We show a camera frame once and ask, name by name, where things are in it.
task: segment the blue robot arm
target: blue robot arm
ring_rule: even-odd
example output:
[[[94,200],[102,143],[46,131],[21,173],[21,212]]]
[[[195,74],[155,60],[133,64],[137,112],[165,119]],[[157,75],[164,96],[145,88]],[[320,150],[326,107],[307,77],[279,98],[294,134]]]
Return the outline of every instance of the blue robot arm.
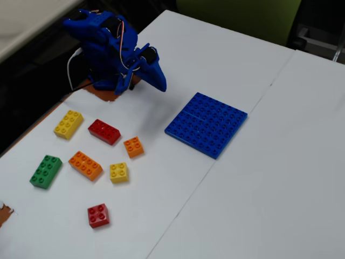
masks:
[[[81,42],[96,89],[121,94],[134,74],[162,92],[167,90],[157,50],[149,43],[136,48],[137,33],[122,16],[80,9],[79,17],[65,20],[64,27]]]

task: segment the orange mat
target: orange mat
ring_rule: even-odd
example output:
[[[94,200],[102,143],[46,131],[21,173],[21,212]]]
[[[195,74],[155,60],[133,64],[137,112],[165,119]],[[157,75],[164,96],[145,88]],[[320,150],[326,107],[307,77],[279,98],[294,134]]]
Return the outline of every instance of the orange mat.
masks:
[[[140,78],[133,75],[132,77],[132,83],[134,85],[136,85],[137,83],[140,82]],[[83,86],[83,85],[87,85],[91,83],[90,80],[85,80],[80,86]],[[99,91],[99,90],[96,90],[93,85],[89,85],[89,86],[86,86],[84,88],[84,90],[90,92],[90,93],[93,93],[95,96],[97,96],[98,98],[102,99],[103,101],[115,101],[117,99],[117,97],[119,96],[116,96],[114,95],[114,91]]]
[[[4,205],[2,209],[0,209],[0,227],[12,215],[13,211],[10,211],[11,208],[6,205]]]

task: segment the orange brick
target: orange brick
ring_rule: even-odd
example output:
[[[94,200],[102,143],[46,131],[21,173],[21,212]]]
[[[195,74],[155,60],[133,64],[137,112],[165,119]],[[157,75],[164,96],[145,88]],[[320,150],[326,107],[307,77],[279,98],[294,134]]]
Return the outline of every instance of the orange brick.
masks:
[[[142,148],[138,137],[125,141],[124,145],[130,158],[144,153],[144,149]]]
[[[103,171],[102,167],[87,155],[78,151],[70,160],[70,165],[82,175],[89,178],[91,181]]]

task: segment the blue baseplate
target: blue baseplate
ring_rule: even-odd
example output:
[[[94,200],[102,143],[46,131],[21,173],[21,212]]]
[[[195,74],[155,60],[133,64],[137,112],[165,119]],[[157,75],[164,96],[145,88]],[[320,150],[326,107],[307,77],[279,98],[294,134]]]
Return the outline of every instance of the blue baseplate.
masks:
[[[165,133],[216,159],[247,116],[245,112],[196,93]]]

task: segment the white table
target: white table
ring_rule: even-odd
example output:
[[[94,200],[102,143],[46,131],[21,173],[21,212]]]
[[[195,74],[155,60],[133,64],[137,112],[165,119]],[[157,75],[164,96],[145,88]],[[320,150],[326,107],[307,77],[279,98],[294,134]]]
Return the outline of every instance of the white table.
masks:
[[[78,91],[0,159],[0,197],[18,214],[1,228],[0,258],[146,258],[215,163],[164,129],[198,91],[250,112],[294,53],[169,11],[140,33],[138,45],[147,42],[166,93],[143,81],[113,103]],[[69,108],[85,121],[64,141],[53,129]],[[96,118],[120,130],[114,147],[90,136]],[[145,155],[130,160],[122,142],[136,135]],[[68,164],[78,150],[103,166],[96,182]],[[64,163],[48,191],[29,183],[45,154]],[[109,165],[123,161],[130,182],[113,185]],[[111,223],[92,229],[86,209],[101,203]]]
[[[344,82],[296,52],[148,258],[344,258]]]
[[[1,0],[0,63],[82,0]]]

